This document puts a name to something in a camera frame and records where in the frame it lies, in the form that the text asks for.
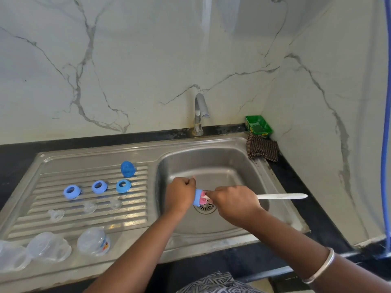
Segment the cloth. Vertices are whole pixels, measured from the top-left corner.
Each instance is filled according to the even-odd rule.
[[[249,158],[263,156],[269,161],[278,160],[278,144],[276,141],[250,134],[247,137],[247,155]]]
[[[195,281],[177,293],[263,293],[250,285],[235,281],[229,272],[215,272]]]

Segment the sink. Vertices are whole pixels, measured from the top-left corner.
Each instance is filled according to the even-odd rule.
[[[251,160],[236,148],[190,148],[168,153],[161,158],[156,175],[159,214],[164,211],[165,190],[175,177],[195,177],[197,188],[214,190],[219,186],[245,185],[256,194],[265,194],[262,180]],[[269,201],[260,200],[269,210]],[[181,234],[213,234],[238,230],[224,220],[212,203],[192,206],[174,232]]]
[[[0,292],[19,293],[97,276],[120,257],[164,210],[165,189],[175,177],[192,177],[197,188],[246,185],[256,194],[284,193],[284,189],[262,158],[248,159],[246,133],[214,137],[146,142],[39,153],[0,212],[0,239],[26,246],[37,234],[50,231],[71,245],[71,255],[48,265],[32,261],[22,271],[0,274]],[[132,187],[119,194],[116,183],[123,178],[120,165],[131,161],[136,173]],[[97,180],[108,189],[101,195],[91,190]],[[63,189],[78,185],[82,193],[72,200]],[[122,202],[111,210],[110,200]],[[85,214],[83,203],[97,209]],[[289,200],[260,200],[263,208],[293,228],[309,229]],[[62,209],[64,217],[51,222],[48,210]],[[90,257],[79,253],[77,238],[91,226],[110,237],[108,253]],[[235,246],[257,238],[220,217],[213,205],[191,207],[169,239],[159,262],[170,262]]]

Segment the brown dish towel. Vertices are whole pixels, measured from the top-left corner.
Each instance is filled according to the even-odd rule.
[[[247,155],[249,158],[263,156],[269,161],[278,160],[278,145],[276,141],[253,135],[247,138]]]

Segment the forearm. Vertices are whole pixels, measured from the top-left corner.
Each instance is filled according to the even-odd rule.
[[[318,271],[330,252],[264,210],[246,229],[285,260],[301,279]],[[339,255],[311,287],[320,293],[391,292],[387,282]]]
[[[143,292],[180,220],[176,213],[163,214],[86,292]]]

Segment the hand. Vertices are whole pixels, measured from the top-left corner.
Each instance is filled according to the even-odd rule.
[[[165,212],[176,212],[184,216],[194,202],[196,180],[194,178],[174,178],[167,186]]]
[[[246,186],[217,187],[206,195],[216,205],[220,216],[231,224],[247,229],[259,212],[266,212],[253,191]]]

